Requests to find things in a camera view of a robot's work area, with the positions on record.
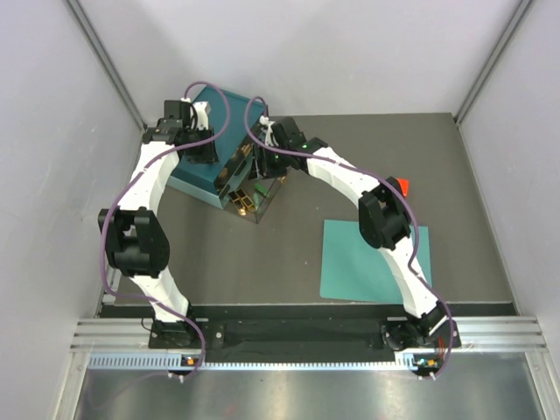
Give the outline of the clear bottom drawer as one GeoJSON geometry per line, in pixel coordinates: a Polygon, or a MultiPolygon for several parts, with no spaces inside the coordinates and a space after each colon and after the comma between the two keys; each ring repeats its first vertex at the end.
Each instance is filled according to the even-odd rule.
{"type": "Polygon", "coordinates": [[[240,185],[227,193],[227,202],[224,210],[229,214],[240,217],[245,221],[250,221],[254,224],[258,224],[268,208],[270,207],[272,200],[276,197],[280,188],[284,185],[287,177],[282,176],[279,178],[266,178],[266,179],[244,179],[240,185]],[[255,190],[255,184],[264,186],[268,189],[268,195],[263,197],[255,190]],[[234,203],[230,198],[230,193],[238,191],[239,193],[244,192],[245,195],[249,196],[255,203],[255,207],[247,209],[245,206],[239,203],[234,203]]]}

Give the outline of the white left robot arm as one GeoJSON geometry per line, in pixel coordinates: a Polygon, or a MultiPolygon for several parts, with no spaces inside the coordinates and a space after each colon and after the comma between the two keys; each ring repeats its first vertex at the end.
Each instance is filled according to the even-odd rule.
{"type": "Polygon", "coordinates": [[[143,133],[130,188],[113,210],[102,209],[98,216],[108,265],[129,278],[152,306],[151,348],[200,343],[197,324],[187,318],[189,301],[169,268],[170,243],[157,212],[167,181],[183,156],[216,160],[210,111],[206,101],[165,101],[163,117],[143,133]]]}

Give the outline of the black gold lipstick case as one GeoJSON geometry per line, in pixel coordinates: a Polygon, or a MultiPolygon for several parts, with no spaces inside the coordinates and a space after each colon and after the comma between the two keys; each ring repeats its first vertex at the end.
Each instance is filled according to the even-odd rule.
{"type": "Polygon", "coordinates": [[[231,200],[232,200],[234,203],[239,203],[239,204],[242,205],[242,206],[244,205],[244,201],[243,201],[243,200],[244,200],[244,197],[245,197],[244,192],[235,191],[235,192],[231,192],[231,193],[230,193],[230,198],[231,198],[231,200]]]}

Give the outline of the green lip balm stick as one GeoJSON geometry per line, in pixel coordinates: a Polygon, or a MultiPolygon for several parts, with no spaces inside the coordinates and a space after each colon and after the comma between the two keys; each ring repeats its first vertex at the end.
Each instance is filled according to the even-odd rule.
{"type": "Polygon", "coordinates": [[[255,184],[255,190],[263,197],[266,197],[268,195],[268,189],[262,185],[255,184]]]}

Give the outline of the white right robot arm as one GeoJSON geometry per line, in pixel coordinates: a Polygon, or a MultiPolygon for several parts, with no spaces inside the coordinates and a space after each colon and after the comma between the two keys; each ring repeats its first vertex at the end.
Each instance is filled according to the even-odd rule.
{"type": "Polygon", "coordinates": [[[319,179],[344,195],[358,210],[362,239],[383,256],[402,295],[401,321],[381,324],[385,345],[409,347],[451,344],[456,327],[449,307],[427,283],[417,259],[419,231],[410,206],[395,178],[376,178],[351,165],[324,141],[307,139],[295,120],[276,122],[266,116],[262,126],[264,165],[293,169],[319,179]]]}

